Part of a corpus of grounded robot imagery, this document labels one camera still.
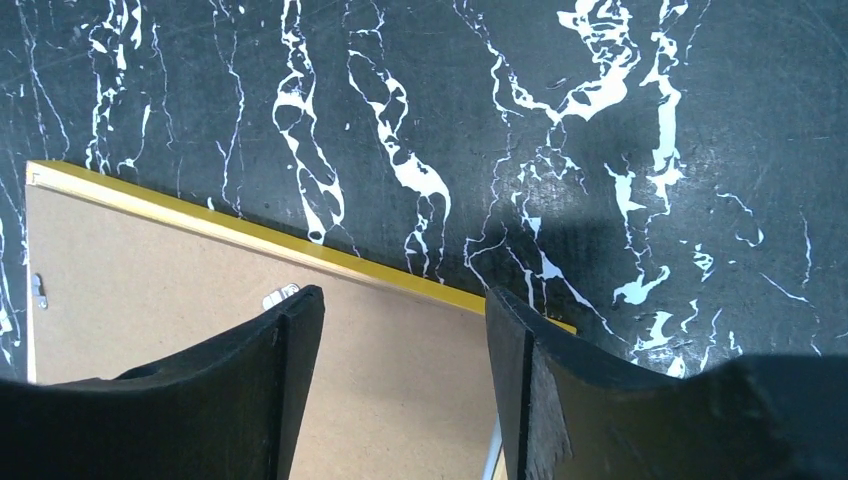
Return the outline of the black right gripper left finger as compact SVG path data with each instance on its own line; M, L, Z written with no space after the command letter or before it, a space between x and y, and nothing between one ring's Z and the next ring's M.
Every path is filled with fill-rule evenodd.
M1 384L5 479L285 479L322 337L321 288L113 379Z

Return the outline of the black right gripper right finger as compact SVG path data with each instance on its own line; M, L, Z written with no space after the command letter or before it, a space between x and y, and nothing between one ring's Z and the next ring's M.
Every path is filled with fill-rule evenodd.
M510 479L843 479L847 360L744 355L678 379L503 289L485 321Z

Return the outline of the metal turn clip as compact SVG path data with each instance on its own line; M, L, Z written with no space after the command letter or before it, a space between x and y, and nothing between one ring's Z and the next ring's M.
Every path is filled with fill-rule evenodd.
M39 274L31 275L31 295L33 297L35 305L39 309L46 310L48 308L48 298L45 293L43 280Z
M299 290L300 287L295 283L289 283L283 287L277 288L263 297L261 306L264 311L268 311L275 305L280 304L287 298L296 294Z

